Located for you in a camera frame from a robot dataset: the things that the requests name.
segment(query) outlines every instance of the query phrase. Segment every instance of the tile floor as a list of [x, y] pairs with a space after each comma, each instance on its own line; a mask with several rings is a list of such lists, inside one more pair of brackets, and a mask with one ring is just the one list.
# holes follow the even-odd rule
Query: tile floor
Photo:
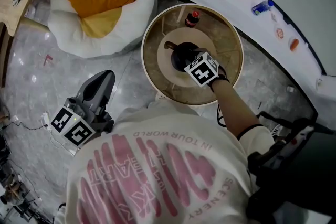
[[[34, 19], [46, 24], [50, 0], [35, 3]], [[178, 0], [159, 0], [158, 13], [179, 3]], [[236, 90], [252, 110], [255, 113], [265, 110], [291, 121], [311, 117], [313, 110], [300, 92], [287, 92], [286, 87], [292, 83], [286, 75], [251, 43], [242, 41], [244, 68]], [[52, 60], [45, 63], [47, 55]], [[106, 69], [116, 75], [107, 107], [114, 119], [127, 107], [139, 108], [155, 99], [156, 92], [142, 69], [140, 47], [123, 55], [81, 59], [61, 51], [53, 35], [21, 25], [11, 49], [1, 98], [11, 112], [12, 121], [38, 127], [43, 112], [52, 115], [67, 97], [76, 95], [86, 79]], [[197, 112], [216, 124], [216, 108], [216, 104], [209, 105]], [[269, 128], [274, 126], [264, 123]], [[28, 131], [12, 125], [4, 133], [12, 150], [10, 158], [22, 167], [36, 195], [43, 200], [40, 209], [51, 217], [65, 191], [72, 155], [62, 148], [54, 148], [45, 130]], [[34, 192], [32, 185], [26, 184]]]

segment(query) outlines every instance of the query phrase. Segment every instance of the wooden table leg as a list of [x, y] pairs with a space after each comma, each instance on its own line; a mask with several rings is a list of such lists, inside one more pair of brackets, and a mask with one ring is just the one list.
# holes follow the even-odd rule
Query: wooden table leg
[[45, 26], [43, 24], [40, 24], [40, 23], [38, 23], [38, 22], [36, 22], [34, 20], [31, 20], [29, 18], [23, 17], [23, 18], [21, 18], [20, 22], [22, 24], [29, 25], [29, 26], [32, 26], [32, 27], [34, 27], [36, 29], [42, 30], [42, 31], [44, 31], [46, 33], [50, 33], [50, 30], [49, 30], [49, 28], [47, 26]]

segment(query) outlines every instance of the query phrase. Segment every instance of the round table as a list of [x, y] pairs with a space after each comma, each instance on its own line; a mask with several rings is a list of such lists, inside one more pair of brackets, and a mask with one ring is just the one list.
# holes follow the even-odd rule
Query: round table
[[[197, 11], [200, 20], [195, 27], [185, 26], [189, 13]], [[225, 68], [234, 86], [243, 68], [243, 48], [235, 27], [215, 10], [197, 4], [170, 7], [157, 15], [149, 24], [141, 48], [144, 71], [153, 87], [168, 99], [191, 106], [217, 101], [208, 86], [199, 87], [186, 72], [176, 70], [171, 63], [171, 49], [167, 42], [191, 42], [206, 48]]]

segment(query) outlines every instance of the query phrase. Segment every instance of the white bean bag chair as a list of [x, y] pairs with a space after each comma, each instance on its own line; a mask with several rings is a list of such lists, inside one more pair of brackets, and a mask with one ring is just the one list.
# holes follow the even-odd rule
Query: white bean bag chair
[[51, 0], [48, 27], [59, 48], [83, 58], [111, 55], [138, 44], [156, 14], [157, 0], [136, 0], [122, 7], [114, 29], [103, 38], [88, 37], [68, 0]]

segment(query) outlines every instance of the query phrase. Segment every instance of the power strip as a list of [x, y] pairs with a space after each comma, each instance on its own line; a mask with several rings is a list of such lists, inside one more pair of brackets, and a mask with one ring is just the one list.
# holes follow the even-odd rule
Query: power strip
[[43, 112], [41, 116], [41, 123], [42, 125], [47, 124], [47, 130], [52, 131], [51, 125], [50, 125], [50, 119], [49, 119], [49, 114], [48, 112]]

